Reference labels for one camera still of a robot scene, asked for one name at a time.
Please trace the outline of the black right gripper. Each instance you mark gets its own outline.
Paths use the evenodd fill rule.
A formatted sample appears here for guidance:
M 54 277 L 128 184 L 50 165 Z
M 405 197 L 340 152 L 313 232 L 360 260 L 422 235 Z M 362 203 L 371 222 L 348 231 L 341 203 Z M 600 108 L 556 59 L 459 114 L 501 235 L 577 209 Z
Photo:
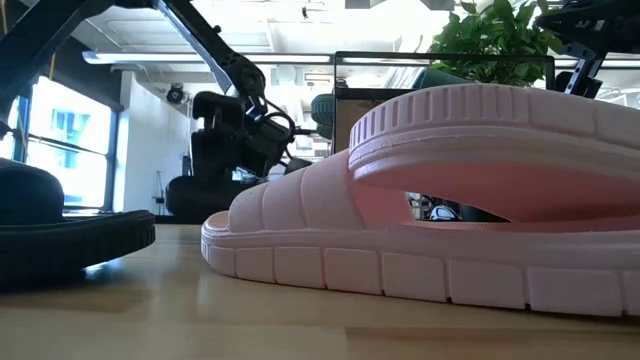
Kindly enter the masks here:
M 578 62 L 569 78 L 565 93 L 596 96 L 601 81 L 596 75 L 601 67 L 601 54 L 607 52 L 605 0 L 564 1 L 561 7 L 544 10 L 534 25 L 554 38 L 551 48 L 556 53 L 576 57 Z

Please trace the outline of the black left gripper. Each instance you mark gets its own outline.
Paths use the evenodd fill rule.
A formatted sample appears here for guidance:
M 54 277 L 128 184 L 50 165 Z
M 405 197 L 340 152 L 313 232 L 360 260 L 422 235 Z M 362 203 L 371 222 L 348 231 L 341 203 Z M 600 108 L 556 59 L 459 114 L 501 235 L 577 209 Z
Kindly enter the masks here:
M 282 111 L 267 113 L 258 120 L 245 115 L 234 138 L 236 166 L 257 177 L 266 177 L 280 162 L 294 130 L 294 121 Z

